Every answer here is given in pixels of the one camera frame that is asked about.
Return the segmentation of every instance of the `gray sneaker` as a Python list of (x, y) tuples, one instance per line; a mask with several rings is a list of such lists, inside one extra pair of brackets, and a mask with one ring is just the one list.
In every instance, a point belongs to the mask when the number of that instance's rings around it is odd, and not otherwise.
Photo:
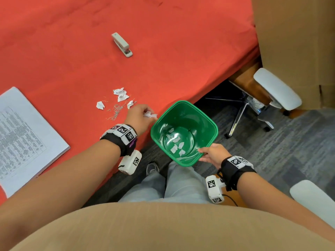
[(149, 163), (147, 165), (147, 176), (152, 173), (159, 173), (158, 166), (155, 162)]

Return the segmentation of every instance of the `black cable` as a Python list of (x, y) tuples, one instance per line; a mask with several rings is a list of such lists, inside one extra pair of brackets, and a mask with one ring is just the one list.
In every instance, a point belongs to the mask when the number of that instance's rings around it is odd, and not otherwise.
[(222, 194), (222, 195), (223, 195), (223, 196), (226, 196), (226, 197), (228, 197), (228, 198), (230, 198), (230, 200), (232, 200), (232, 201), (235, 203), (236, 207), (238, 207), (237, 203), (234, 201), (233, 198), (231, 198), (229, 195), (225, 195), (225, 194)]

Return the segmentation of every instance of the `green bin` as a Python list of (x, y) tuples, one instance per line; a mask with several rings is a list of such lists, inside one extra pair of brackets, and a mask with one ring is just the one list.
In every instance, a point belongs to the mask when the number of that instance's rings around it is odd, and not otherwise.
[[(210, 146), (217, 135), (216, 124), (185, 100), (173, 104), (151, 128), (151, 138), (155, 143), (172, 160), (185, 167), (194, 165), (202, 156), (198, 149)], [(171, 149), (174, 145), (179, 147), (181, 142), (184, 142), (182, 148), (173, 153)]]

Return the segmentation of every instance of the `forearm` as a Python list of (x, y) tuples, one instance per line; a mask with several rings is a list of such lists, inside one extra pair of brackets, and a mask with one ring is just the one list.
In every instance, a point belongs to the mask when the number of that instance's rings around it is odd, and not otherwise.
[(0, 250), (81, 208), (119, 157), (117, 145), (101, 140), (27, 183), (0, 207)]
[(249, 208), (286, 218), (335, 243), (335, 230), (331, 226), (258, 174), (244, 173), (237, 183), (237, 190)]

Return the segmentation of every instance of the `caster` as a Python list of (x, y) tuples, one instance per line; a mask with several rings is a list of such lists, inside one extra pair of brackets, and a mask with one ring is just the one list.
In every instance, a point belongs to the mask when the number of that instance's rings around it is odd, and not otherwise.
[(271, 129), (270, 129), (269, 127), (265, 127), (265, 128), (264, 128), (264, 131), (265, 131), (265, 132), (270, 132)]
[(285, 111), (283, 112), (283, 115), (285, 115), (285, 116), (290, 116), (290, 111), (285, 110)]
[(231, 136), (229, 136), (229, 133), (224, 134), (224, 136), (225, 136), (227, 139), (231, 138)]

